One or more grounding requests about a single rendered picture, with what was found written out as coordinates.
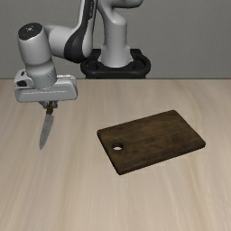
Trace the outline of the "silver knife with brown handle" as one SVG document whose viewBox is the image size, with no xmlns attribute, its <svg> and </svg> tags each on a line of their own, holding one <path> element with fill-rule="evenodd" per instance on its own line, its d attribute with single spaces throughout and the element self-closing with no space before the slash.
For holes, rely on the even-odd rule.
<svg viewBox="0 0 231 231">
<path fill-rule="evenodd" d="M 51 132 L 51 127 L 52 127 L 53 120 L 54 120 L 54 116 L 52 115 L 52 113 L 53 113 L 53 105 L 52 105 L 52 102 L 49 101 L 46 107 L 46 114 L 45 114 L 43 125 L 42 125 L 42 131 L 41 131 L 41 136 L 40 136 L 40 141 L 39 141 L 40 149 L 42 149 L 44 145 L 46 144 L 49 134 Z"/>
</svg>

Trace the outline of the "dark brown cutting board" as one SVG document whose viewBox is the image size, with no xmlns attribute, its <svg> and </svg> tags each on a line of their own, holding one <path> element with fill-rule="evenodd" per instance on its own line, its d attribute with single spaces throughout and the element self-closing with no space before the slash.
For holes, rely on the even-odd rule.
<svg viewBox="0 0 231 231">
<path fill-rule="evenodd" d="M 97 131 L 119 175 L 163 162 L 206 146 L 206 142 L 175 110 Z"/>
</svg>

